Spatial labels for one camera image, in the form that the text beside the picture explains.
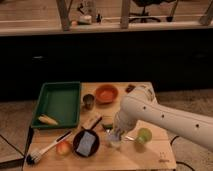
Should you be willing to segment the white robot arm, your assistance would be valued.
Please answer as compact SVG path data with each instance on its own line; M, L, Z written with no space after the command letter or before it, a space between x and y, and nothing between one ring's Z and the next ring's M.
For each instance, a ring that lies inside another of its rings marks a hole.
M213 152L213 118L160 105L152 88L137 86L123 96L114 118L114 135L133 130L139 121L167 129Z

